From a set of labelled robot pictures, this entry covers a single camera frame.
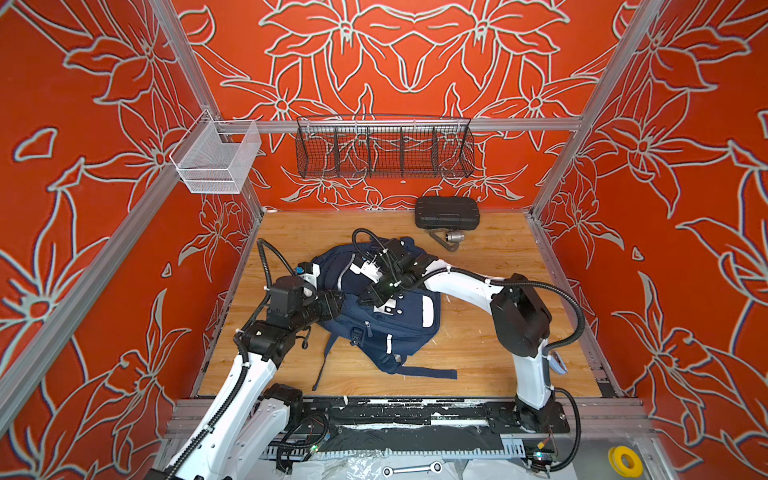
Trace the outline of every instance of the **backpack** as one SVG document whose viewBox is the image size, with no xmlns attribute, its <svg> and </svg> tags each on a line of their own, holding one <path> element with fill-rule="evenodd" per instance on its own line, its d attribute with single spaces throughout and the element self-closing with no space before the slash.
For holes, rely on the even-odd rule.
<svg viewBox="0 0 768 480">
<path fill-rule="evenodd" d="M 425 253 L 413 239 L 403 237 L 402 245 L 410 253 Z M 377 243 L 358 243 L 363 252 L 378 252 Z M 322 328 L 331 332 L 323 353 L 323 366 L 312 390 L 317 390 L 326 365 L 328 354 L 339 337 L 360 348 L 383 372 L 407 376 L 427 376 L 440 379 L 456 379 L 455 370 L 427 369 L 404 366 L 408 356 L 416 354 L 440 330 L 440 293 L 414 290 L 391 299 L 385 306 L 360 306 L 358 296 L 371 283 L 361 273 L 354 273 L 360 264 L 360 255 L 353 245 L 339 245 L 312 263 L 320 267 L 317 277 L 319 290 L 341 290 L 346 298 L 341 314 L 333 320 L 321 322 Z"/>
</svg>

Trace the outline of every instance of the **wood surface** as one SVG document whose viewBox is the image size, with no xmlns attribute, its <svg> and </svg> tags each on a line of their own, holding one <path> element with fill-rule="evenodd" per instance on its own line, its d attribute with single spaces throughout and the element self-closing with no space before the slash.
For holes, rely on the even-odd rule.
<svg viewBox="0 0 768 480">
<path fill-rule="evenodd" d="M 350 243 L 357 227 L 365 227 L 381 237 L 413 237 L 416 245 L 460 266 L 485 275 L 509 277 L 521 273 L 531 280 L 551 282 L 528 223 L 519 213 L 483 212 L 477 230 L 466 232 L 466 240 L 456 252 L 448 252 L 427 233 L 416 228 L 413 212 L 279 212 L 266 214 L 259 237 L 277 247 L 296 265 L 310 261 L 335 245 Z M 361 235 L 360 241 L 368 241 Z M 285 268 L 269 251 L 272 278 L 286 274 Z M 215 395 L 230 371 L 237 349 L 231 341 L 264 295 L 264 274 L 254 245 L 240 285 L 223 326 L 202 386 L 201 395 Z M 573 331 L 559 297 L 539 291 L 552 313 L 550 342 Z M 339 339 L 333 347 L 323 380 L 312 392 L 323 348 L 329 334 L 315 326 L 310 347 L 300 348 L 301 340 L 290 351 L 277 371 L 274 382 L 302 389 L 305 395 L 371 396 L 514 396 L 515 367 L 511 353 L 496 339 L 493 319 L 477 306 L 442 296 L 439 333 L 409 357 L 407 365 L 437 369 L 456 369 L 458 380 L 429 379 L 389 375 L 379 371 L 358 348 Z M 568 366 L 565 376 L 552 375 L 556 386 L 574 396 L 600 396 L 597 383 L 581 347 L 575 343 L 558 350 Z"/>
</svg>

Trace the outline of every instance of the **black plastic case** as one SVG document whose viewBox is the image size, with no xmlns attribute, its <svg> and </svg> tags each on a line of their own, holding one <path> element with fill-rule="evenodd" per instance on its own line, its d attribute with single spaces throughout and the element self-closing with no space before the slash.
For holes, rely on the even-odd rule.
<svg viewBox="0 0 768 480">
<path fill-rule="evenodd" d="M 420 197 L 415 207 L 418 228 L 474 230 L 480 224 L 480 210 L 472 198 Z"/>
</svg>

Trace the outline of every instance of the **backpack buckle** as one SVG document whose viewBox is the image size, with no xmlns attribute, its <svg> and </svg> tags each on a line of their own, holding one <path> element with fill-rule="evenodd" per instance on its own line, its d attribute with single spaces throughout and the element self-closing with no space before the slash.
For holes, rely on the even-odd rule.
<svg viewBox="0 0 768 480">
<path fill-rule="evenodd" d="M 354 326 L 349 331 L 349 339 L 352 340 L 351 342 L 349 342 L 349 344 L 351 346 L 358 346 L 358 345 L 360 345 L 360 343 L 362 343 L 362 335 L 363 335 L 362 329 Z"/>
</svg>

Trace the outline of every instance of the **wire basket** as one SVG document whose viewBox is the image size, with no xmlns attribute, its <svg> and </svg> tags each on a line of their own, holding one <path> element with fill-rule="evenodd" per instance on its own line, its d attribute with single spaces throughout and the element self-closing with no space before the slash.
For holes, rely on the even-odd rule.
<svg viewBox="0 0 768 480">
<path fill-rule="evenodd" d="M 335 115 L 296 119 L 304 178 L 460 178 L 475 171 L 469 118 Z"/>
<path fill-rule="evenodd" d="M 256 122 L 251 121 L 240 143 L 219 132 L 223 122 L 207 111 L 182 137 L 170 160 L 193 194 L 238 194 L 261 147 Z"/>
</svg>

